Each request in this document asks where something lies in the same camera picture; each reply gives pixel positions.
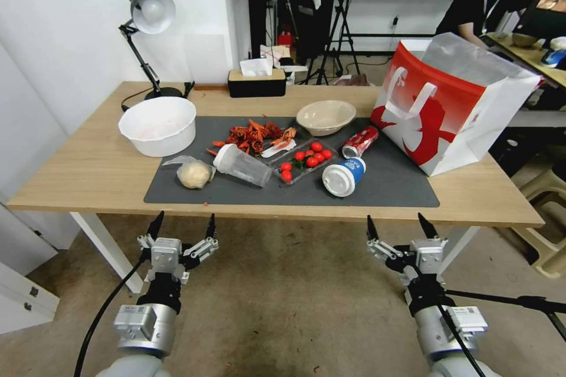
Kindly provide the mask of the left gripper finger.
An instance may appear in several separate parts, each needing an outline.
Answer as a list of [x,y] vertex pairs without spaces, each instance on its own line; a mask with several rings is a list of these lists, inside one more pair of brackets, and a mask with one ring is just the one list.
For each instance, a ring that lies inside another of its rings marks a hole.
[[205,237],[183,252],[184,263],[202,263],[208,259],[219,248],[216,238],[215,214],[212,213],[208,222]]
[[140,246],[141,251],[139,259],[151,258],[152,247],[156,242],[157,236],[163,223],[163,219],[164,211],[162,210],[149,224],[146,233],[137,237],[137,242]]

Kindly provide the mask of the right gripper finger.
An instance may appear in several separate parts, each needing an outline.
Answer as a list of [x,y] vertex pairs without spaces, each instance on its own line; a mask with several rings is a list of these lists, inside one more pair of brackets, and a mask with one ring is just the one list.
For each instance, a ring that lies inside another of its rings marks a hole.
[[402,264],[404,259],[403,252],[389,245],[379,238],[377,228],[370,215],[367,215],[367,250],[375,258],[383,263]]
[[425,240],[419,242],[418,252],[421,257],[442,259],[445,246],[447,245],[447,238],[440,237],[435,226],[421,213],[418,213],[418,219],[425,235]]

